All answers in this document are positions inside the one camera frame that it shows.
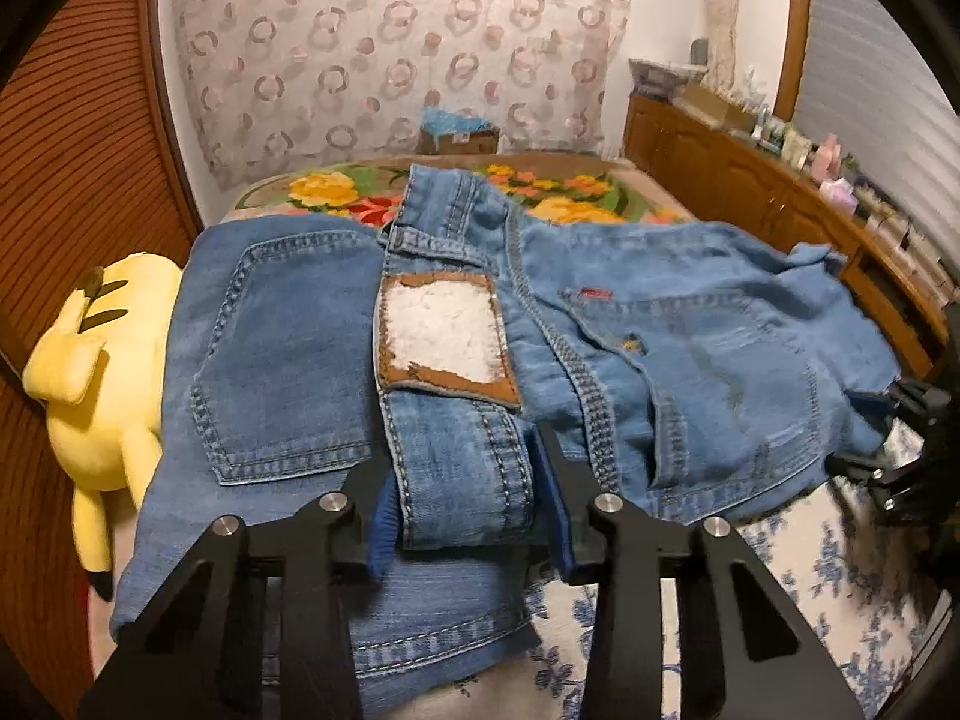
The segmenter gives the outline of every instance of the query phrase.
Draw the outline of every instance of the brown leather patch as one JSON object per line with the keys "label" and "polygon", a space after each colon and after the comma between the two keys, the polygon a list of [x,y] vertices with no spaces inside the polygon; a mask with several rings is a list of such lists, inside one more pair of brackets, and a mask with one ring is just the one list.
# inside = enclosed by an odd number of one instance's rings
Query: brown leather patch
{"label": "brown leather patch", "polygon": [[378,313],[383,389],[406,386],[520,406],[500,304],[487,276],[386,276]]}

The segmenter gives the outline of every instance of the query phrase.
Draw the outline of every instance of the blue floral pattern fabric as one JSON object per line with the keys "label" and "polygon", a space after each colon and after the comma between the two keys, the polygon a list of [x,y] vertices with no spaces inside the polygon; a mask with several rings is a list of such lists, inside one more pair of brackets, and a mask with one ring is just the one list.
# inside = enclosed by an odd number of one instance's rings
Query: blue floral pattern fabric
{"label": "blue floral pattern fabric", "polygon": [[[896,423],[884,451],[915,460],[920,439]],[[914,598],[920,575],[913,533],[882,528],[858,488],[827,483],[762,521],[738,528],[824,642],[868,718],[874,717],[923,641]],[[576,720],[587,673],[596,587],[569,587],[541,566],[527,608],[541,645],[394,712],[392,720]],[[664,596],[664,720],[680,720],[676,593]]]}

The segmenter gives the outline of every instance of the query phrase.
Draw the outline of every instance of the denim fabric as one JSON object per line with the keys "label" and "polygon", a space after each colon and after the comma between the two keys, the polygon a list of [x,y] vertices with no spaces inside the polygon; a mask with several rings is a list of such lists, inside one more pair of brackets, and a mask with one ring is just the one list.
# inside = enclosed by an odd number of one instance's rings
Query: denim fabric
{"label": "denim fabric", "polygon": [[[368,228],[328,215],[227,223],[198,238],[168,338],[163,458],[114,634],[213,519],[288,517],[382,442],[371,361],[382,264]],[[380,589],[353,594],[366,712],[535,646],[525,565],[523,547],[398,556]]]}
{"label": "denim fabric", "polygon": [[543,223],[480,176],[414,166],[384,274],[493,280],[522,409],[381,389],[405,545],[522,533],[520,439],[541,419],[604,488],[684,522],[758,517],[823,483],[827,453],[874,452],[844,391],[898,369],[840,266],[723,224]]}

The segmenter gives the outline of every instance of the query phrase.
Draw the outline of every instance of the plush toy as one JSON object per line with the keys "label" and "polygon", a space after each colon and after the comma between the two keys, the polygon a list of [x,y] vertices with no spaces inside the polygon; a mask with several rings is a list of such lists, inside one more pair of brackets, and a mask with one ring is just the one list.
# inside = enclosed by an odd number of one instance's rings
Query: plush toy
{"label": "plush toy", "polygon": [[105,601],[112,546],[101,493],[130,488],[139,509],[160,461],[163,362],[180,280],[155,254],[93,269],[23,371],[27,394],[46,402],[50,443],[75,485],[77,555]]}

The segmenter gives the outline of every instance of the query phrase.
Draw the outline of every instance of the back pocket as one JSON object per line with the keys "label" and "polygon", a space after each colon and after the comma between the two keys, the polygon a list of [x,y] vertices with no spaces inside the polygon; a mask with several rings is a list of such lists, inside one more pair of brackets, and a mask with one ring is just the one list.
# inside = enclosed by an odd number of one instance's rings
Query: back pocket
{"label": "back pocket", "polygon": [[647,378],[655,411],[651,487],[707,491],[717,509],[816,459],[808,355],[740,295],[614,302],[571,298],[594,343]]}
{"label": "back pocket", "polygon": [[371,455],[371,323],[383,252],[349,231],[248,248],[190,407],[221,484],[346,469]]}

